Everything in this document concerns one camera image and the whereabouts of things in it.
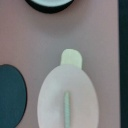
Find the round lid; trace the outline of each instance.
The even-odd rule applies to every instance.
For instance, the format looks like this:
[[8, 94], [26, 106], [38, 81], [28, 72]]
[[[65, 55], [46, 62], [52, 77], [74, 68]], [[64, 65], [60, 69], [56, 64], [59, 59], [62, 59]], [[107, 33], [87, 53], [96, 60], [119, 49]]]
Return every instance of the round lid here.
[[26, 0], [34, 9], [44, 13], [57, 13], [67, 8], [74, 0]]
[[0, 66], [0, 128], [15, 128], [27, 103], [23, 76], [11, 65]]

